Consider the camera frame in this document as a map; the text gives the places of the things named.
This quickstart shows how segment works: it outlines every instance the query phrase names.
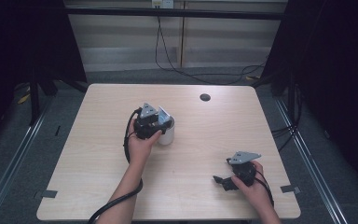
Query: white cup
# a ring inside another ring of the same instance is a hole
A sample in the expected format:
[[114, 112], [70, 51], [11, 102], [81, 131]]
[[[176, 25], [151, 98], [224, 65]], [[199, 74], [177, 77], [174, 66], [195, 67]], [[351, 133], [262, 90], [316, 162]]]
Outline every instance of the white cup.
[[170, 117], [170, 120], [172, 121], [171, 127], [167, 128], [165, 134], [162, 134], [158, 140], [162, 145], [169, 145], [173, 141], [173, 136], [175, 134], [175, 119]]

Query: dark background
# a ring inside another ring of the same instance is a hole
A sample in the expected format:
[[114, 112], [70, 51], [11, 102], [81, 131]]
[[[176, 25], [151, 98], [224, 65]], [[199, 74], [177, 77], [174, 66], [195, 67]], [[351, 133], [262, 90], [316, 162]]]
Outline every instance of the dark background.
[[289, 1], [263, 76], [281, 94], [290, 73], [310, 111], [358, 172], [358, 0]]
[[0, 119], [19, 83], [37, 82], [47, 94], [51, 80], [87, 81], [68, 16], [15, 7], [64, 7], [62, 0], [0, 0]]

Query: metal rail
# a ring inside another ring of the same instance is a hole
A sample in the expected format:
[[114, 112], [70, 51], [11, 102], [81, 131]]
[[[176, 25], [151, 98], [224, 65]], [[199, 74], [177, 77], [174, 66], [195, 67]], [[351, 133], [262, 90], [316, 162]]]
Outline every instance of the metal rail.
[[[292, 121], [289, 118], [289, 115], [287, 114], [287, 107], [282, 99], [278, 99], [276, 101], [278, 108], [281, 112], [281, 115], [284, 119], [284, 122], [289, 127], [292, 125]], [[310, 176], [312, 177], [312, 180], [318, 189], [319, 193], [321, 194], [322, 200], [324, 201], [324, 205], [326, 206], [328, 212], [330, 213], [331, 218], [333, 219], [334, 223], [337, 224], [347, 224], [348, 221], [345, 218], [341, 207], [339, 206], [339, 203], [336, 199], [336, 196], [334, 196], [333, 192], [328, 187], [327, 183], [324, 180], [324, 177], [319, 170], [318, 165], [316, 164], [315, 160], [312, 157], [312, 154], [310, 153], [307, 145], [304, 142], [304, 139], [302, 138], [299, 131], [293, 131], [291, 130], [291, 135], [293, 136], [293, 140], [296, 143], [298, 152], [301, 155], [301, 158], [303, 159], [305, 165], [307, 166], [308, 171], [310, 172]]]
[[47, 102], [45, 104], [42, 113], [40, 114], [39, 119], [34, 123], [33, 126], [30, 126], [28, 128], [28, 131], [25, 134], [24, 138], [22, 139], [21, 144], [16, 151], [16, 154], [13, 156], [9, 166], [7, 167], [3, 176], [0, 179], [0, 206], [4, 201], [5, 197], [7, 196], [10, 186], [14, 180], [14, 177], [16, 173], [19, 171], [21, 164], [28, 152], [28, 149], [33, 143], [34, 138], [36, 137], [36, 134], [43, 123], [45, 115], [48, 109], [50, 108], [52, 99], [53, 97], [49, 97], [47, 99]]

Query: hand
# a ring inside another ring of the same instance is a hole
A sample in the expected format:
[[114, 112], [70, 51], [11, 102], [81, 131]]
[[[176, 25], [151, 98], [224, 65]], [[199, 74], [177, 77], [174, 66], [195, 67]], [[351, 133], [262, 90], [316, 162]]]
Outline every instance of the hand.
[[136, 136], [133, 130], [133, 124], [135, 119], [131, 121], [129, 128], [129, 152], [130, 152], [130, 163], [145, 165], [147, 158], [149, 157], [152, 146], [158, 141], [162, 134], [162, 131], [157, 131], [150, 138], [140, 139]]
[[[251, 161], [254, 164], [255, 169], [258, 171], [256, 172], [255, 177], [264, 183], [266, 182], [264, 177], [261, 175], [263, 174], [263, 166], [258, 163], [257, 161]], [[239, 178], [236, 176], [231, 177], [232, 182], [242, 191], [245, 197], [248, 199], [249, 203], [257, 210], [265, 209], [266, 207], [271, 205], [269, 200], [269, 194], [267, 193], [266, 189], [258, 182], [255, 181], [254, 184], [250, 187], [247, 187]]]

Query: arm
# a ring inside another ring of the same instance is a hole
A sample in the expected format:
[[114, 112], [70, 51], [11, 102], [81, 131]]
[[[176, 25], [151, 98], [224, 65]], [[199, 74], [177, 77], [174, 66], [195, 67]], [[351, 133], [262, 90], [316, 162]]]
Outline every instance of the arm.
[[[255, 169], [263, 174], [263, 166], [257, 161], [252, 161], [255, 165]], [[264, 180], [260, 173], [256, 174], [256, 178]], [[280, 224], [281, 221], [269, 201], [269, 195], [266, 189], [257, 181], [251, 187], [247, 187], [243, 182], [236, 176], [231, 177], [232, 182], [242, 191], [249, 203], [254, 207], [255, 211], [260, 217], [260, 220], [264, 224]]]
[[[139, 139], [136, 137], [135, 133], [133, 133], [133, 122], [134, 120], [132, 120], [129, 129], [129, 133], [132, 133], [129, 139], [131, 161], [126, 173], [123, 175], [109, 202], [135, 190], [138, 187], [147, 159], [151, 153], [152, 146], [161, 136], [161, 131], [158, 131], [149, 139]], [[135, 203], [136, 195], [102, 213], [98, 217], [97, 223], [131, 223]]]

